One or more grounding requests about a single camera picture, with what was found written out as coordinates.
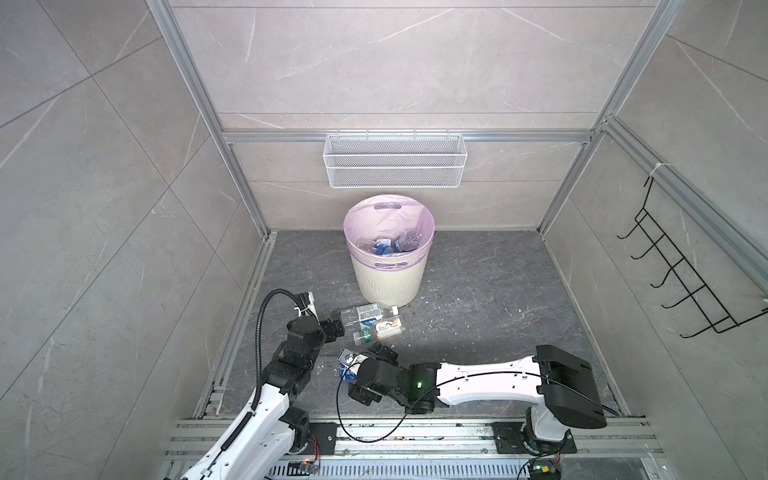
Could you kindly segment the clear bottle white barcode label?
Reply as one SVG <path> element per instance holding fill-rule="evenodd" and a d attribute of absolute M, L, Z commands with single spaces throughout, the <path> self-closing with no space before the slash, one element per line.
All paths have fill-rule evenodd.
<path fill-rule="evenodd" d="M 348 307 L 331 313 L 331 319 L 340 321 L 345 327 L 370 325 L 383 317 L 384 309 L 379 303 Z"/>

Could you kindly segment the clear bottle blue label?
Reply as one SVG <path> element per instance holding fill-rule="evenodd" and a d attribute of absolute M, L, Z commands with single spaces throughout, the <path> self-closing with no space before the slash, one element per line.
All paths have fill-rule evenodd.
<path fill-rule="evenodd" d="M 390 238 L 380 238 L 373 241 L 370 246 L 370 252 L 377 256 L 391 255 L 395 252 L 393 240 Z"/>
<path fill-rule="evenodd" d="M 408 253 L 419 248 L 422 241 L 422 233 L 417 229 L 410 229 L 400 234 L 392 242 L 395 253 Z"/>

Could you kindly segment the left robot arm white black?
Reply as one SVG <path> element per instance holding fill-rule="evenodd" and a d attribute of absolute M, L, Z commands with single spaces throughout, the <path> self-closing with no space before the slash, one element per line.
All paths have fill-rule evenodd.
<path fill-rule="evenodd" d="M 308 413 L 292 405 L 306 387 L 323 345 L 344 335 L 340 319 L 302 315 L 287 325 L 287 339 L 261 372 L 249 401 L 183 479 L 261 479 L 309 438 Z"/>

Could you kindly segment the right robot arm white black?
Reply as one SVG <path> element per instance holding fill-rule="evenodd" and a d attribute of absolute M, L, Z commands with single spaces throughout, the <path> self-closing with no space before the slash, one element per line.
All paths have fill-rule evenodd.
<path fill-rule="evenodd" d="M 525 422 L 514 440 L 534 456 L 563 451 L 574 428 L 607 426 L 609 410 L 600 401 L 591 364 L 553 345 L 496 364 L 401 366 L 397 357 L 380 343 L 364 352 L 343 350 L 339 376 L 349 383 L 348 396 L 366 406 L 387 397 L 405 416 L 480 401 L 523 403 Z"/>

